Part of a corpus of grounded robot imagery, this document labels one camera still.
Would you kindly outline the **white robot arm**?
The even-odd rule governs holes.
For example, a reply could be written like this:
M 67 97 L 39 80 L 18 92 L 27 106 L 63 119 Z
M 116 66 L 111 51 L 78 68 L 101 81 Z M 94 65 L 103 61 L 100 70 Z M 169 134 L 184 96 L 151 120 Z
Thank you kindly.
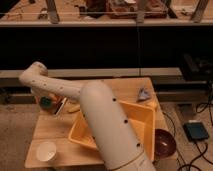
M 103 81 L 85 84 L 50 78 L 40 62 L 19 76 L 25 86 L 75 99 L 110 171 L 156 171 L 112 89 Z

